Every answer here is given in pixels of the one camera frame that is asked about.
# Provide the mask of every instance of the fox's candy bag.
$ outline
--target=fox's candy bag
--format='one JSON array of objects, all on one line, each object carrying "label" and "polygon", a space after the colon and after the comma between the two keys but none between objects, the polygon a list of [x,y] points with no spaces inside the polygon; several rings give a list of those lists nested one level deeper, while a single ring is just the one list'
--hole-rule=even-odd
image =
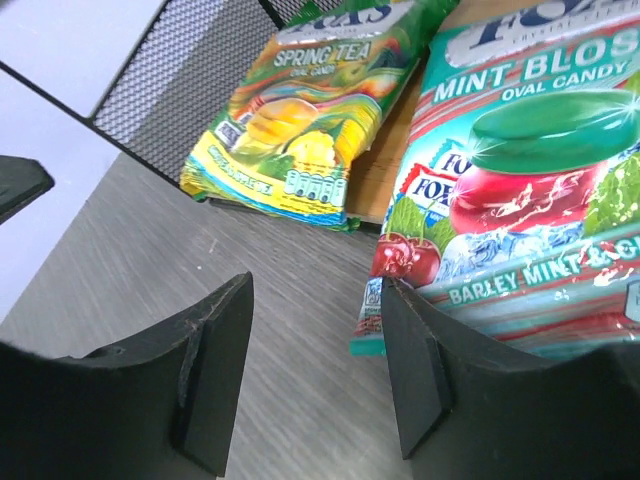
[{"label": "fox's candy bag", "polygon": [[181,187],[348,230],[351,162],[370,146],[453,6],[351,0],[281,30],[196,144]]},{"label": "fox's candy bag", "polygon": [[354,354],[382,276],[534,354],[640,334],[640,7],[555,1],[439,34]]}]

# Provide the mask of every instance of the green candy bag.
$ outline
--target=green candy bag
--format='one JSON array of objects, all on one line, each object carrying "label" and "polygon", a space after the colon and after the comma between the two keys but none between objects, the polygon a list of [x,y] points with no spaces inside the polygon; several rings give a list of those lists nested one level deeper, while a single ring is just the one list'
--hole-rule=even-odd
[{"label": "green candy bag", "polygon": [[181,173],[222,196],[333,230],[352,162],[367,150],[454,0],[308,1],[264,48]]}]

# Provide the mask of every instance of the lemon illustration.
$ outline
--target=lemon illustration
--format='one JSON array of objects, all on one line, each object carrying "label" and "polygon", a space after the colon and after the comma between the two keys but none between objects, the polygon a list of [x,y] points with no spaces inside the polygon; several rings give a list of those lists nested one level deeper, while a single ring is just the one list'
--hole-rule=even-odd
[{"label": "lemon illustration", "polygon": [[325,175],[336,166],[333,138],[318,130],[296,138],[287,153],[293,156],[293,168],[301,172]]}]

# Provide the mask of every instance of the mint leaf illustration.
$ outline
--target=mint leaf illustration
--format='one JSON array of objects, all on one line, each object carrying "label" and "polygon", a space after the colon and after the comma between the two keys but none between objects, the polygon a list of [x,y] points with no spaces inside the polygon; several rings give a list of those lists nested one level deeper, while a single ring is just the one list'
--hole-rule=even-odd
[{"label": "mint leaf illustration", "polygon": [[444,252],[444,249],[447,248],[447,245],[455,236],[456,232],[451,226],[451,221],[448,217],[427,228],[424,234],[424,238],[431,240],[438,247],[440,253]]},{"label": "mint leaf illustration", "polygon": [[635,93],[636,95],[640,95],[640,71],[635,72],[629,77],[624,88]]},{"label": "mint leaf illustration", "polygon": [[424,238],[425,216],[409,197],[402,197],[393,204],[385,233],[401,233],[407,238]]},{"label": "mint leaf illustration", "polygon": [[260,162],[257,172],[284,182],[287,172],[293,168],[293,157],[287,154],[273,155]]},{"label": "mint leaf illustration", "polygon": [[586,235],[640,221],[640,153],[610,171],[589,200]]}]

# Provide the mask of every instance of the candy package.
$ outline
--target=candy package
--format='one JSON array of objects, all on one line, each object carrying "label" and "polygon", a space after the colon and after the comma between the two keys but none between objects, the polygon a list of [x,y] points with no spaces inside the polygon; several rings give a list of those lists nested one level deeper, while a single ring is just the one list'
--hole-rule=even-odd
[{"label": "candy package", "polygon": [[456,1],[351,0],[304,22],[319,12],[307,3],[296,17],[304,23],[274,35],[204,132],[181,187],[349,230],[351,162],[371,145]]},{"label": "candy package", "polygon": [[541,356],[640,338],[639,29],[565,0],[436,36],[352,353],[383,276]]}]

